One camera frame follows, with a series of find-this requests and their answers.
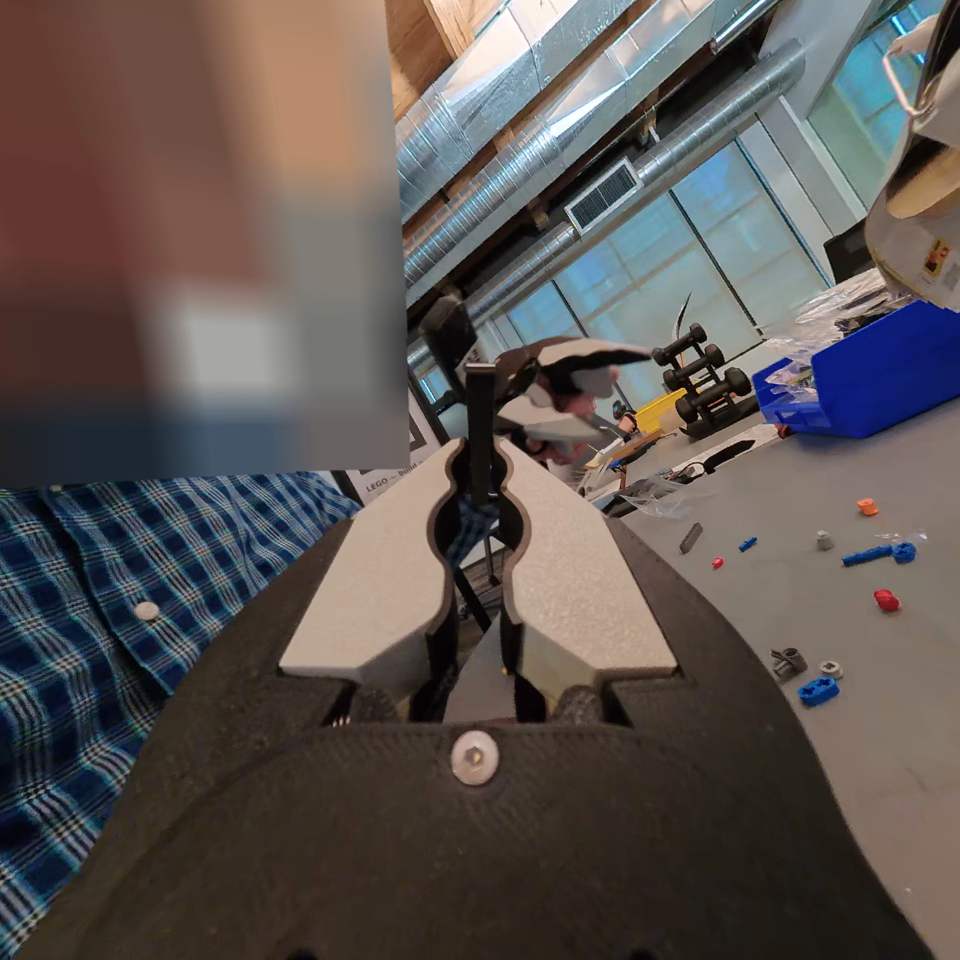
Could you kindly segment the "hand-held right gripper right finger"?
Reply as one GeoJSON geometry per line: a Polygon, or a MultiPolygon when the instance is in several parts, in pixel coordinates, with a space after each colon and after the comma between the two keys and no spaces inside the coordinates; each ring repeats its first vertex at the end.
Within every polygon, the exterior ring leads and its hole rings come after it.
{"type": "Polygon", "coordinates": [[[500,652],[541,694],[678,669],[606,517],[510,441],[497,440],[500,652]]]}

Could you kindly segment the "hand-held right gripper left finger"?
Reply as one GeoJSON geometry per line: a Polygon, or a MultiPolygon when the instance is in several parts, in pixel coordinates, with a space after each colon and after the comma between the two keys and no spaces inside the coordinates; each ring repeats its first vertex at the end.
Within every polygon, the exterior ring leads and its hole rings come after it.
{"type": "Polygon", "coordinates": [[[445,444],[354,517],[280,657],[282,675],[383,690],[413,721],[441,721],[456,684],[459,602],[446,552],[459,529],[445,444]]]}

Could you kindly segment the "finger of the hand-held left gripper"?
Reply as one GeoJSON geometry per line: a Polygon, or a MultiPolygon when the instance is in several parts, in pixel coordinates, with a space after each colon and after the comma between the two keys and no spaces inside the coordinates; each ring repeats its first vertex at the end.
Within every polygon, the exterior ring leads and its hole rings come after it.
{"type": "Polygon", "coordinates": [[[589,394],[606,400],[616,392],[614,369],[652,359],[650,350],[595,338],[558,339],[542,347],[536,362],[559,397],[589,394]]]}
{"type": "Polygon", "coordinates": [[[594,443],[602,438],[602,432],[588,418],[538,405],[529,395],[520,395],[499,409],[494,417],[494,431],[519,431],[529,439],[571,445],[594,443]]]}

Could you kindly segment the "black lego beam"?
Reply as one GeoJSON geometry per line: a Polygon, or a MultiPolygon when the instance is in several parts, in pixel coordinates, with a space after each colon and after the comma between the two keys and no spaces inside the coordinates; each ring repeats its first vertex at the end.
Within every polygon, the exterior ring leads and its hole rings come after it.
{"type": "Polygon", "coordinates": [[[496,366],[471,363],[465,367],[470,499],[475,506],[492,500],[496,366]]]}

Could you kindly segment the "blue lego axle connector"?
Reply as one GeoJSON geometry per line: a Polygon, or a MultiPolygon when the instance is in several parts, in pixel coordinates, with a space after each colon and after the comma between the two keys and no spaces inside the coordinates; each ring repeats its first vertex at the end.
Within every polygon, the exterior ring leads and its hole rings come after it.
{"type": "Polygon", "coordinates": [[[911,541],[890,541],[869,549],[848,554],[841,559],[844,568],[863,566],[881,559],[892,558],[897,565],[908,565],[917,558],[917,547],[911,541]]]}

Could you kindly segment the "white paper sign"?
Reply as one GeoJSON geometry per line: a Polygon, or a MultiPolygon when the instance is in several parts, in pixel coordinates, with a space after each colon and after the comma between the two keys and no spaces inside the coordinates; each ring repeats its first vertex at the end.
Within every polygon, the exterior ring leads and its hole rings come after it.
{"type": "Polygon", "coordinates": [[[431,407],[419,386],[408,386],[409,463],[400,467],[377,467],[366,470],[347,469],[342,473],[342,488],[351,488],[349,495],[360,505],[368,506],[396,486],[414,469],[425,463],[448,441],[445,428],[435,428],[431,407]]]}

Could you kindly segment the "yellow plastic bin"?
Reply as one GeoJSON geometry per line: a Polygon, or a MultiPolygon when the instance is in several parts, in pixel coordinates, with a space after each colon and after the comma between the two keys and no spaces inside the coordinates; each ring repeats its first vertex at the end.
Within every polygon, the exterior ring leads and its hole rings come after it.
{"type": "Polygon", "coordinates": [[[633,416],[638,430],[644,434],[658,429],[667,434],[678,431],[685,423],[676,411],[676,403],[685,396],[684,390],[676,390],[637,409],[633,416]]]}

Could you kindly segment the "clear plastic bag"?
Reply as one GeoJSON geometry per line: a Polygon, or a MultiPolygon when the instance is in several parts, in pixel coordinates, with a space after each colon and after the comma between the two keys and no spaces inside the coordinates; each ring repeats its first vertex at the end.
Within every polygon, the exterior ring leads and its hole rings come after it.
{"type": "Polygon", "coordinates": [[[683,484],[650,477],[620,490],[618,496],[647,517],[682,520],[700,511],[716,493],[700,481],[683,484]]]}

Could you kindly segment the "black dumbbell rack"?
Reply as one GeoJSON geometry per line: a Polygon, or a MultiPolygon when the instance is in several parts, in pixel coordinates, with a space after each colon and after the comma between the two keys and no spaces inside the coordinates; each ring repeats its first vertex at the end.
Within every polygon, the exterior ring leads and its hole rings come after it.
{"type": "Polygon", "coordinates": [[[675,411],[679,431],[690,441],[710,437],[760,411],[751,378],[740,368],[724,366],[722,350],[708,342],[706,330],[692,323],[683,335],[651,351],[664,369],[668,392],[680,392],[675,411]]]}

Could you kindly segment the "white vent grille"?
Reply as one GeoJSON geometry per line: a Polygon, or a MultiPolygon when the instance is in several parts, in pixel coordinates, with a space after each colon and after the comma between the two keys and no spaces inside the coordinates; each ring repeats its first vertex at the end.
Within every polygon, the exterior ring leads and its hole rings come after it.
{"type": "Polygon", "coordinates": [[[577,236],[582,237],[620,210],[641,187],[634,163],[628,156],[621,156],[564,207],[565,215],[577,236]]]}

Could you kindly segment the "blue plastic bin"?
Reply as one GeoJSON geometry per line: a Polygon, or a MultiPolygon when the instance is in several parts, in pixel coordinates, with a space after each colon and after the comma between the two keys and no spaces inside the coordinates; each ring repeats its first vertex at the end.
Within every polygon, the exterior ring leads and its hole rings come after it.
{"type": "Polygon", "coordinates": [[[959,396],[959,315],[915,301],[814,354],[813,400],[775,390],[780,359],[751,378],[759,411],[798,434],[865,439],[959,396]]]}

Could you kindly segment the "blue plaid shirt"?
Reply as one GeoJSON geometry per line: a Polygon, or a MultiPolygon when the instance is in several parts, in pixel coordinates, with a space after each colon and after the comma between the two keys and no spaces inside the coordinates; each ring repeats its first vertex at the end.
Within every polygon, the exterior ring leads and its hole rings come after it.
{"type": "Polygon", "coordinates": [[[358,511],[312,471],[2,489],[2,958],[90,855],[210,643],[358,511]]]}

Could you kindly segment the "white rounded machine housing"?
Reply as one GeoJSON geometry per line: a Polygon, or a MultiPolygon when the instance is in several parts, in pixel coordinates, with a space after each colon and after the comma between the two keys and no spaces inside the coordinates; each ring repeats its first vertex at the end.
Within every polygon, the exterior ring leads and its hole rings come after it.
{"type": "Polygon", "coordinates": [[[959,3],[882,57],[904,131],[864,222],[875,267],[894,287],[959,311],[959,3]]]}

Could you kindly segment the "small spiral round duct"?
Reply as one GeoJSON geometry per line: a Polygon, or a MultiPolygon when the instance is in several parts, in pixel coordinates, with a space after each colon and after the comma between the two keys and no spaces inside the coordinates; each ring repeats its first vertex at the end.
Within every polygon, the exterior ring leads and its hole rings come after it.
{"type": "Polygon", "coordinates": [[[507,279],[507,291],[533,277],[550,258],[561,256],[581,232],[568,211],[559,210],[553,226],[540,229],[526,207],[505,220],[506,209],[487,214],[471,212],[453,203],[426,222],[404,246],[404,287],[408,331],[450,287],[469,294],[485,283],[498,286],[507,279]]]}

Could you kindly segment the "glass window wall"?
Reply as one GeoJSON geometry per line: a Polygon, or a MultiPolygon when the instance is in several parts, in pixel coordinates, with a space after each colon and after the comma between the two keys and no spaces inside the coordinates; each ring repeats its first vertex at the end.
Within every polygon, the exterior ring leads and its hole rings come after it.
{"type": "Polygon", "coordinates": [[[823,245],[866,215],[906,125],[883,54],[943,6],[751,2],[729,27],[765,21],[756,62],[681,91],[585,184],[628,157],[636,195],[510,291],[516,273],[451,289],[486,357],[562,334],[658,346],[683,304],[729,354],[756,347],[834,283],[823,245]]]}

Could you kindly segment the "large spiral round duct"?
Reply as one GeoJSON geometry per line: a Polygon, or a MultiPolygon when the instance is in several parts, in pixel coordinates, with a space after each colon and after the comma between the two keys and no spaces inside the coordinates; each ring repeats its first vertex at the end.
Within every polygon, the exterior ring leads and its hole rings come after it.
{"type": "Polygon", "coordinates": [[[693,45],[693,24],[669,40],[642,41],[639,22],[598,54],[522,126],[510,142],[460,185],[405,248],[406,302],[439,289],[477,250],[496,244],[523,210],[544,207],[546,226],[559,222],[616,153],[654,124],[658,108],[682,91],[690,98],[757,61],[758,20],[738,34],[693,45]]]}

